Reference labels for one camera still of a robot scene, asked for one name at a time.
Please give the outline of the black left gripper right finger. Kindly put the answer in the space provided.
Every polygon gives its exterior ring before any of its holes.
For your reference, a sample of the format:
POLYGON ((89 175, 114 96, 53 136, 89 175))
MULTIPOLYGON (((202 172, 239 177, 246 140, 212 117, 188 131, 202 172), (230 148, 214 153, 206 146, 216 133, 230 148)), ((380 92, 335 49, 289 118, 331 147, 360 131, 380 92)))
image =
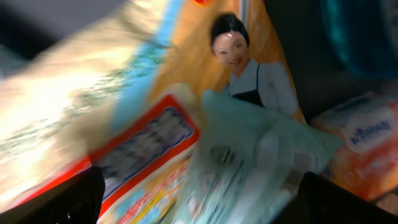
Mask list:
POLYGON ((397 224, 393 215, 313 172, 273 224, 397 224))

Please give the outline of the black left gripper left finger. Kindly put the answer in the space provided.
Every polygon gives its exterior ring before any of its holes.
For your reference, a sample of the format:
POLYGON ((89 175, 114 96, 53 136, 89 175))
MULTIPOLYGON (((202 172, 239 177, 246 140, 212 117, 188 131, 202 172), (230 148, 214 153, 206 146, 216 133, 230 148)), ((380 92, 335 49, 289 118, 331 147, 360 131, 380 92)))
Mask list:
POLYGON ((66 182, 1 214, 1 224, 95 224, 105 182, 99 167, 90 167, 66 182))

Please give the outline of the orange white Kleenex tissue pack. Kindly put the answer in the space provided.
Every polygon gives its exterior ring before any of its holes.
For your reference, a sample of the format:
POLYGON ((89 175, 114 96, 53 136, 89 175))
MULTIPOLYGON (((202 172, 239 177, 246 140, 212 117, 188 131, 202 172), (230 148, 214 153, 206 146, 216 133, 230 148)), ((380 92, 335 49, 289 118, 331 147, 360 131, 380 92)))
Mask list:
POLYGON ((352 98, 310 121, 344 144, 325 175, 364 200, 397 187, 397 98, 374 92, 352 98))

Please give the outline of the teal wet wipes pack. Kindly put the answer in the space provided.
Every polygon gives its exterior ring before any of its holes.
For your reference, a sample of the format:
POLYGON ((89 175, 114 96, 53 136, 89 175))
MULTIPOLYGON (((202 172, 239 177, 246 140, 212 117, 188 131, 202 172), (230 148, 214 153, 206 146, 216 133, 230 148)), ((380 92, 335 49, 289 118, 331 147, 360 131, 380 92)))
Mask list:
POLYGON ((206 126, 166 223, 270 223, 304 173, 322 172, 342 141, 278 112, 204 92, 206 126))

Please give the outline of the orange yellow snack bag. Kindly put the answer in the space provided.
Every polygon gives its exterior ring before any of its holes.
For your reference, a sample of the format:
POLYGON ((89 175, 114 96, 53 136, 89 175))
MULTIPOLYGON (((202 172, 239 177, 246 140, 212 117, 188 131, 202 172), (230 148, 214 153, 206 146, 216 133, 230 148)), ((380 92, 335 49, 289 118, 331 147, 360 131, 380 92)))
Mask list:
POLYGON ((128 1, 1 78, 1 211, 86 169, 167 94, 200 123, 197 101, 231 73, 210 47, 224 12, 246 26, 253 59, 285 62, 263 1, 128 1))

